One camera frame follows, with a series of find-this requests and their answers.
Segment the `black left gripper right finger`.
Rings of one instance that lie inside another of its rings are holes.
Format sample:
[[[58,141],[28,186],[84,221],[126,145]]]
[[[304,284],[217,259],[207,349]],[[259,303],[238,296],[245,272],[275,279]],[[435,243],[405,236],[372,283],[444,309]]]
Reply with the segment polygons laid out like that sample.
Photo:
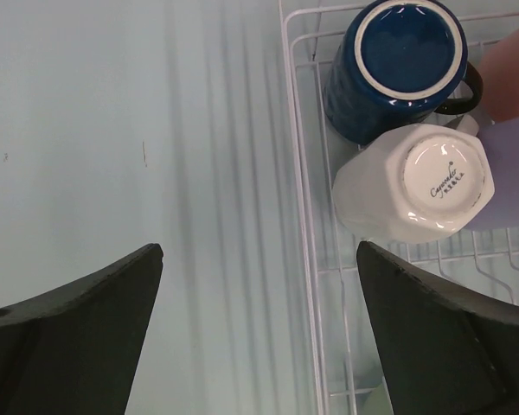
[[[363,241],[356,261],[396,414],[519,414],[519,306]]]

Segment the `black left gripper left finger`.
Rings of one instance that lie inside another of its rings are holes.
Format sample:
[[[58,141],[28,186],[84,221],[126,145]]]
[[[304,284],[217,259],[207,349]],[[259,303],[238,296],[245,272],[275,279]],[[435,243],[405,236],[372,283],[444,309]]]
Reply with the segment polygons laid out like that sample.
[[[148,244],[0,308],[0,414],[125,413],[162,270]]]

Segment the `lavender plastic cup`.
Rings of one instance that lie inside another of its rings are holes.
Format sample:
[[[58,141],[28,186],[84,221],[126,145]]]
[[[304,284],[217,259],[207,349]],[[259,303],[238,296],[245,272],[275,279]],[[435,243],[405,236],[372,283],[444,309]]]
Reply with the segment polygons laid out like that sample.
[[[495,123],[478,133],[495,193],[465,227],[472,231],[519,227],[519,118]]]

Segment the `light green plastic cup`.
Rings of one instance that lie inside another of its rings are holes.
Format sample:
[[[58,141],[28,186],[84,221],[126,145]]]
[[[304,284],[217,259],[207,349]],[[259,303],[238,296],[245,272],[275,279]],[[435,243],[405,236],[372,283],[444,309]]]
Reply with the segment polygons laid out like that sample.
[[[338,398],[345,399],[348,411],[352,411],[353,404],[356,404],[357,414],[393,413],[379,361],[367,359],[355,363],[355,390],[352,390],[349,383],[347,368],[343,369],[344,385]]]

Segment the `white ceramic mug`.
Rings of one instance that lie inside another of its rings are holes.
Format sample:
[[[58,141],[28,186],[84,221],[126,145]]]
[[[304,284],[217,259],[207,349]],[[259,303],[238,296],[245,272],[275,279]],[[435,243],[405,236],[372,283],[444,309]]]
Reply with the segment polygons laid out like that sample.
[[[459,232],[495,194],[478,131],[464,115],[381,134],[336,173],[336,217],[366,239],[421,244]]]

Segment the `pink plastic cup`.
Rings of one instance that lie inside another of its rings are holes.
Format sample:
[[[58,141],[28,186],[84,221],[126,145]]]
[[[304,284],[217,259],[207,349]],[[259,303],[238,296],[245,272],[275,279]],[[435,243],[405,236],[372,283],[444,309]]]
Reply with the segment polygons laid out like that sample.
[[[478,71],[484,81],[484,110],[497,122],[518,118],[519,29],[484,53]]]

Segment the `dark blue ceramic mug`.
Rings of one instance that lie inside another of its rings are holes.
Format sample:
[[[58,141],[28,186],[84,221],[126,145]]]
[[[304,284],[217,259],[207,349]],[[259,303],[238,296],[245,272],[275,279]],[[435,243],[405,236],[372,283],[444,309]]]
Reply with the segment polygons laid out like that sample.
[[[324,84],[324,113],[362,147],[432,113],[478,106],[484,82],[465,32],[438,1],[375,1],[349,25]]]

